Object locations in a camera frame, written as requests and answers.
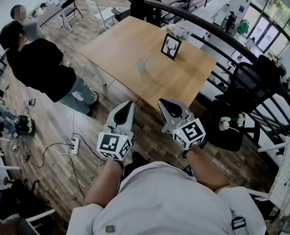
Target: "picture frame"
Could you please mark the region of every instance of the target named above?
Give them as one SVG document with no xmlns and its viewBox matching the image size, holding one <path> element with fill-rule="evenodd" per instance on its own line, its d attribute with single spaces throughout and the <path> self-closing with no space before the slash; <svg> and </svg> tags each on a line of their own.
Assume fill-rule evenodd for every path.
<svg viewBox="0 0 290 235">
<path fill-rule="evenodd" d="M 178 40 L 176 37 L 170 35 L 169 33 L 166 34 L 161 52 L 171 58 L 172 60 L 175 59 L 178 49 L 180 47 L 180 44 L 182 42 Z"/>
</svg>

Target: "black railing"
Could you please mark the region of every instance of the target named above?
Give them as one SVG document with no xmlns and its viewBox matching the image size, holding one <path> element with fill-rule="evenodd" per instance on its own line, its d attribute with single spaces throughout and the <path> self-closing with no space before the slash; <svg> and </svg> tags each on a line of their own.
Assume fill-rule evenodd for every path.
<svg viewBox="0 0 290 235">
<path fill-rule="evenodd" d="M 191 6 L 194 6 L 194 3 L 191 1 L 192 0 L 189 0 L 184 4 L 191 4 Z M 227 43 L 228 45 L 236 49 L 241 55 L 247 58 L 250 62 L 255 63 L 257 61 L 257 57 L 251 51 L 249 51 L 246 47 L 244 47 L 239 41 L 235 40 L 231 35 L 225 33 L 222 30 L 222 28 L 220 28 L 217 25 L 211 24 L 207 22 L 206 20 L 199 18 L 193 15 L 192 13 L 190 13 L 191 6 L 185 9 L 180 9 L 178 7 L 171 6 L 170 4 L 162 3 L 160 0 L 145 0 L 145 3 L 149 4 L 150 6 L 153 6 L 154 8 L 156 8 L 157 11 L 166 11 L 168 14 L 173 14 L 179 17 L 180 19 L 188 20 L 192 22 L 193 24 L 200 26 L 201 28 L 212 33 L 213 35 L 217 36 L 218 38 L 223 40 L 225 43 Z M 195 34 L 191 34 L 191 36 L 199 40 L 200 42 L 204 43 L 205 45 L 209 46 L 213 50 L 215 50 L 217 53 L 222 55 L 232 64 L 237 65 L 237 62 L 234 59 L 232 59 L 229 55 L 224 53 L 222 50 L 220 50 L 213 44 L 209 43 L 205 39 Z M 221 68 L 222 71 L 227 73 L 229 76 L 232 76 L 232 72 L 230 72 L 222 64 L 217 63 L 217 66 Z M 211 72 L 211 74 L 217 79 L 219 79 L 224 85 L 226 86 L 229 85 L 229 82 L 223 79 L 218 73 L 213 71 Z M 208 78 L 207 81 L 211 83 L 213 86 L 215 86 L 217 89 L 219 89 L 221 92 L 223 93 L 225 92 L 225 88 L 223 86 L 219 86 L 211 78 Z M 278 84 L 278 94 L 280 94 L 285 99 L 286 103 L 290 106 L 290 94 L 281 83 Z M 265 110 L 268 112 L 268 114 L 271 116 L 272 119 L 267 116 L 264 116 L 259 110 L 255 109 L 251 114 L 249 114 L 249 116 L 252 118 L 252 120 L 255 123 L 255 127 L 249 128 L 249 129 L 251 129 L 252 131 L 253 129 L 257 130 L 257 127 L 259 127 L 259 130 L 261 129 L 263 132 L 265 132 L 265 134 L 269 137 L 269 139 L 273 143 L 277 144 L 277 143 L 284 142 L 281 135 L 290 136 L 290 118 L 287 116 L 284 110 L 280 107 L 280 105 L 277 103 L 274 97 L 271 97 L 270 100 L 274 103 L 275 107 L 279 110 L 279 112 L 282 114 L 282 116 L 284 117 L 284 119 L 287 121 L 288 124 L 283 124 L 281 121 L 279 121 L 278 118 L 275 116 L 274 112 L 272 112 L 265 103 L 262 103 L 261 106 L 265 108 Z M 258 140 L 259 138 L 257 138 L 256 136 L 253 137 L 253 141 L 256 145 L 258 145 Z"/>
</svg>

